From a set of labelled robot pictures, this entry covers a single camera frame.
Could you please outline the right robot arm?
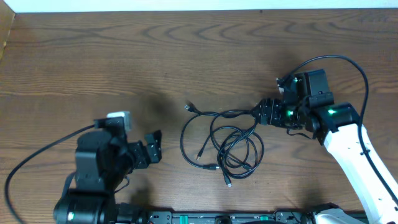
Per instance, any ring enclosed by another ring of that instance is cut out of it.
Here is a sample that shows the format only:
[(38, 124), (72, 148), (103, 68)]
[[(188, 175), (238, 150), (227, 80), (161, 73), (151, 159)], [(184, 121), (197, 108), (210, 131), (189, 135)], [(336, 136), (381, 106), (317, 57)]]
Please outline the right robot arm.
[(369, 223), (397, 223), (397, 182), (371, 144), (350, 103), (335, 104), (324, 70), (279, 81), (283, 95), (263, 99), (251, 110), (263, 125), (311, 132), (335, 158), (354, 188)]

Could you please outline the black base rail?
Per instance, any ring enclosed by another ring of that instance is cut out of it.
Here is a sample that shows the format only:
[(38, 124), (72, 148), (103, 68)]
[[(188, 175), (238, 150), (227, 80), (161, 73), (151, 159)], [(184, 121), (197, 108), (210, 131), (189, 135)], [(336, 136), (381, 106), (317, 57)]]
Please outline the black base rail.
[(240, 224), (240, 223), (368, 223), (363, 212), (345, 213), (327, 203), (308, 212), (280, 208), (267, 212), (176, 212), (171, 209), (147, 210), (127, 203), (120, 204), (114, 223), (135, 224)]

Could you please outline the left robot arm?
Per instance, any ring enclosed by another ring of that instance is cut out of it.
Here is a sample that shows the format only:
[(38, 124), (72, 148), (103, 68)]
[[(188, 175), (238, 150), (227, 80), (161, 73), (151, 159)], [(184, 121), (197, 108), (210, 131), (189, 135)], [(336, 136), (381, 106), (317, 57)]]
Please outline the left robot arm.
[(122, 129), (107, 128), (80, 136), (75, 151), (76, 171), (67, 179), (53, 210), (56, 223), (147, 223), (148, 213), (141, 207), (116, 203), (120, 184), (135, 169), (146, 169), (160, 162), (161, 131), (147, 134), (145, 143), (128, 142)]

